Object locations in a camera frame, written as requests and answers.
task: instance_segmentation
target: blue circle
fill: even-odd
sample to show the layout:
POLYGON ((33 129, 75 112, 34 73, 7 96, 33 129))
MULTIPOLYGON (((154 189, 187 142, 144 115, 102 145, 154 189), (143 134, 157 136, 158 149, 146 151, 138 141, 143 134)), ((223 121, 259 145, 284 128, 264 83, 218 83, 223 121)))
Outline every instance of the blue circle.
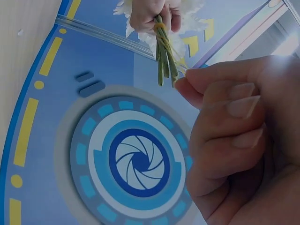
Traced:
MULTIPOLYGON (((97 178, 101 181, 107 193, 119 204, 134 210, 153 210, 169 201, 178 190, 182 167, 186 166, 187 171, 191 167, 192 159, 188 153, 187 142, 188 139, 184 132, 170 114, 153 103, 138 97, 129 96, 101 99, 87 109, 80 117, 74 129, 70 146, 70 164, 76 189, 92 214, 107 225, 129 224, 129 222, 136 224, 156 224, 158 222, 156 217, 149 216, 149 218, 143 220, 135 218, 135 216, 130 217, 117 210, 114 203, 107 202, 95 186, 89 164, 94 164, 97 178), (117 122, 106 133, 102 145, 95 146, 97 149, 90 149, 90 139, 95 128, 106 116, 120 111, 144 113, 164 124, 180 145, 185 161, 176 160, 169 141, 160 130, 151 123, 139 120, 138 118, 117 122), (165 170, 160 170, 159 177, 162 178, 159 182, 150 181, 149 183, 145 183, 149 184, 148 186, 151 189, 134 190, 132 186, 120 178, 120 174, 116 169, 116 148, 126 136, 131 135, 142 136, 156 145, 157 148, 155 151, 159 151, 161 156, 159 156, 159 160, 155 162, 155 165, 161 159, 164 160, 165 170), (92 151, 93 154, 92 161, 89 161, 89 151, 92 151)), ((129 159, 133 167, 139 172, 147 171, 150 166, 149 158, 144 152, 137 151, 129 159)), ((177 224, 186 214, 191 204, 192 200, 186 189, 184 189, 177 202, 168 211, 162 213, 160 218, 166 219, 169 224, 177 224)))
MULTIPOLYGON (((132 159, 133 163, 138 165, 135 168, 140 172, 147 171, 147 169, 150 165, 148 157, 146 160, 145 160, 145 157, 147 157, 147 156, 141 152, 135 153, 135 155, 133 156, 133 159, 132 159)), ((169 161, 169 157, 168 157, 168 154, 167 154, 165 148, 163 147, 163 145, 160 143, 160 141, 155 136, 153 136, 152 134, 150 134, 144 130, 140 130, 140 129, 127 129, 127 130, 122 131, 115 137, 115 139, 113 140, 111 147, 109 149, 109 166, 110 166, 112 175, 113 175, 114 179, 116 180, 116 182, 126 192, 130 193, 131 195, 137 196, 137 197, 151 197, 151 196, 156 195, 162 189, 164 189, 164 187, 166 186, 166 184, 168 182, 169 176, 170 176, 170 161, 169 161), (160 150, 160 152, 163 156, 163 162, 165 164, 164 175, 155 187, 147 189, 143 185, 143 183, 139 180, 141 185, 144 186, 145 190, 136 189, 136 188, 130 186, 128 183, 126 183, 120 176, 120 173, 118 172, 117 162, 115 160, 116 159, 116 157, 115 157, 116 150, 117 150, 117 147, 119 146, 119 144, 125 138, 130 137, 130 136, 137 136, 137 135, 147 138, 148 140, 152 141, 152 143, 154 145, 156 145, 158 147, 158 149, 160 150)))

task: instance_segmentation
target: light blue circular pattern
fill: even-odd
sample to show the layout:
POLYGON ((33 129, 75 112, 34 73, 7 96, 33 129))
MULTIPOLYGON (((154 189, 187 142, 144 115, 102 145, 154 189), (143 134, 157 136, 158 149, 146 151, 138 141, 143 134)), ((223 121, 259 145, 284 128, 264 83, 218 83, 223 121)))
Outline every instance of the light blue circular pattern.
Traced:
POLYGON ((95 127, 106 116, 123 110, 145 113, 164 124, 179 143, 185 159, 185 165, 175 161, 170 144, 153 125, 139 120, 118 122, 106 134, 103 146, 99 146, 102 150, 94 150, 93 152, 94 165, 98 178, 109 195, 126 207, 135 210, 153 210, 168 202, 177 191, 181 177, 181 167, 185 166, 187 171, 190 169, 192 160, 188 154, 188 140, 180 127, 167 113, 152 103, 137 97, 109 97, 99 101, 88 109, 80 118, 73 133, 70 147, 70 163, 73 180, 78 193, 89 210, 106 225, 176 224, 182 219, 192 204, 192 200, 186 189, 181 193, 177 203, 159 218, 150 217, 140 220, 116 211, 113 205, 109 205, 103 199, 101 193, 97 191, 93 183, 87 163, 91 135, 95 127), (128 177, 122 176, 122 170, 118 167, 118 163, 120 162, 120 159, 117 159, 117 155, 119 154, 117 152, 118 146, 121 143, 124 144, 125 140, 132 137, 137 138, 137 140, 140 139, 140 142, 144 144, 145 142, 141 141, 143 138, 143 141, 148 140, 152 142, 152 154, 155 148, 156 153, 161 157, 161 161, 158 161, 154 167, 150 168, 151 160, 148 154, 151 151, 147 150, 142 144, 143 149, 136 148, 118 156, 120 159, 123 159, 122 157, 129 158, 128 163, 124 164, 127 165, 124 171, 126 171, 128 176, 130 163, 135 175, 137 173, 145 174, 147 171, 158 168, 159 165, 163 164, 163 169, 160 169, 161 177, 158 178, 157 184, 151 184, 147 180, 138 180, 141 184, 141 187, 138 187, 133 185, 128 177))

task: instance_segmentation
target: green stem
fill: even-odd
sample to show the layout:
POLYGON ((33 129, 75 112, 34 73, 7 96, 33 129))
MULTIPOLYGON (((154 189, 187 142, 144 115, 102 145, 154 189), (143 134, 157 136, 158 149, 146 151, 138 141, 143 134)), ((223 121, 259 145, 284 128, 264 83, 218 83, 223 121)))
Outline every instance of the green stem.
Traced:
POLYGON ((158 46, 159 46, 160 56, 162 58, 162 63, 164 65, 164 77, 169 78, 170 70, 169 70, 168 57, 165 51, 165 47, 161 43, 159 43, 158 46))
MULTIPOLYGON (((161 15, 158 15, 157 18, 156 18, 156 23, 162 23, 163 19, 161 17, 161 15)), ((171 71, 171 77, 177 79, 178 76, 179 76, 179 73, 178 73, 178 70, 177 70, 177 67, 176 67, 176 64, 175 64, 175 61, 174 61, 174 57, 173 57, 173 54, 172 54, 172 49, 169 45, 169 38, 167 36, 167 33, 164 29, 158 29, 157 30, 159 35, 162 38, 163 42, 164 42, 164 45, 165 45, 165 48, 166 48, 166 53, 167 53, 167 56, 168 56, 168 61, 169 61, 169 65, 170 65, 170 71, 171 71)))
POLYGON ((162 87, 164 85, 164 63, 163 59, 158 60, 158 85, 162 87))
POLYGON ((156 62, 159 61, 159 58, 160 58, 159 41, 156 40, 156 62))

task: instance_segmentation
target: printed floor graphic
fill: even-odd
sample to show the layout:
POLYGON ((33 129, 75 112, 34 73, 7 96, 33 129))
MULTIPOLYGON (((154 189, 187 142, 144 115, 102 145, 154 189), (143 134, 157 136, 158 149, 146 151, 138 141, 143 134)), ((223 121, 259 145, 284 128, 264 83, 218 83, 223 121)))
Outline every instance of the printed floor graphic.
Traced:
MULTIPOLYGON (((215 30, 207 46, 197 41, 199 52, 189 51, 186 62, 198 63, 265 2, 253 1, 228 29, 215 30)), ((112 19, 120 25, 111 32, 123 35, 126 20, 111 16, 116 4, 63 0, 59 13, 104 29, 100 21, 112 19), (100 16, 93 10, 102 4, 107 7, 100 16)), ((203 34, 189 35, 187 47, 197 49, 193 40, 203 34)), ((185 187, 192 166, 188 139, 199 111, 170 83, 158 87, 156 74, 151 59, 55 25, 10 123, 0 224, 204 225, 185 187)))

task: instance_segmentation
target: finger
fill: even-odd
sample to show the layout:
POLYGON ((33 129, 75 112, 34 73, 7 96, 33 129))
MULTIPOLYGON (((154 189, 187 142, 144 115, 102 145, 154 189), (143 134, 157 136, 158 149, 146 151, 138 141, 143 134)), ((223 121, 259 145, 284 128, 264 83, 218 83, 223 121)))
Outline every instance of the finger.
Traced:
POLYGON ((171 29, 171 11, 168 4, 165 4, 162 11, 160 12, 160 15, 163 18, 163 23, 166 26, 167 30, 171 29))
POLYGON ((259 95, 259 90, 254 83, 217 81, 207 88, 203 97, 203 103, 212 104, 221 101, 243 99, 256 95, 259 95))
POLYGON ((154 21, 142 22, 139 18, 134 15, 131 15, 129 20, 130 26, 138 33, 145 32, 150 33, 153 31, 155 25, 154 21))
POLYGON ((190 154, 196 157, 199 146, 226 136, 257 129, 264 123, 265 111, 260 96, 204 106, 190 137, 190 154))
POLYGON ((178 8, 171 8, 172 21, 171 21, 171 30, 177 32, 181 28, 181 13, 178 8))
POLYGON ((250 201, 258 190, 263 178, 263 162, 260 162, 252 169, 240 172, 228 177, 229 190, 225 198, 217 196, 216 192, 212 192, 206 196, 195 199, 195 203, 199 210, 204 211, 207 203, 211 207, 211 211, 207 213, 206 222, 208 225, 230 224, 234 215, 250 201))
POLYGON ((260 128, 236 137, 211 140, 202 147, 186 183, 205 218, 229 193, 227 177, 248 171, 258 164, 265 149, 265 138, 266 133, 260 128))
POLYGON ((179 79, 175 84, 176 90, 195 108, 201 109, 203 94, 196 91, 188 82, 187 78, 179 79))
POLYGON ((206 68, 188 70, 186 78, 194 89, 202 94, 204 94, 211 83, 221 80, 252 82, 260 88, 262 81, 259 77, 266 69, 266 65, 273 66, 276 62, 276 59, 273 57, 221 62, 206 68))

